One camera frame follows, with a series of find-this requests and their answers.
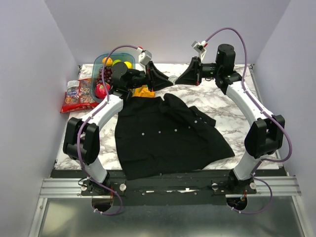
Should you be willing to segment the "black button shirt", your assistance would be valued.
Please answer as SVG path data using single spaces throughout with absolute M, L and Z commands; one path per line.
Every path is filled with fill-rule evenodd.
M 172 94 L 133 97 L 118 114 L 115 140 L 128 180 L 203 169 L 235 155 L 216 120 Z

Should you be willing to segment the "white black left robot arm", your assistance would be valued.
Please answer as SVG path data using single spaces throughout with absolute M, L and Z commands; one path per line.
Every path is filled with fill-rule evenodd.
M 175 79 L 160 72 L 152 61 L 143 70 L 130 69 L 123 62 L 114 64 L 111 90 L 91 112 L 81 118 L 70 118 L 65 133 L 63 152 L 76 160 L 82 171 L 93 182 L 93 190 L 104 195 L 109 191 L 107 171 L 102 166 L 100 152 L 101 128 L 123 109 L 123 102 L 132 96 L 132 89 L 147 85 L 154 91 L 173 86 Z

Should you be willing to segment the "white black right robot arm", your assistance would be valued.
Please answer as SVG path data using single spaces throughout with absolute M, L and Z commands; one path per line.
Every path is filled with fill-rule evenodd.
M 228 190 L 234 194 L 245 188 L 244 180 L 251 179 L 255 170 L 267 155 L 282 146 L 285 119 L 275 116 L 248 90 L 242 76 L 234 70 L 236 53 L 229 44 L 218 46 L 215 63 L 203 63 L 207 42 L 194 42 L 192 47 L 198 52 L 188 68 L 173 83 L 199 85 L 202 79 L 214 79 L 221 89 L 238 106 L 246 117 L 250 130 L 244 140 L 245 153 L 233 169 L 233 178 L 227 181 Z

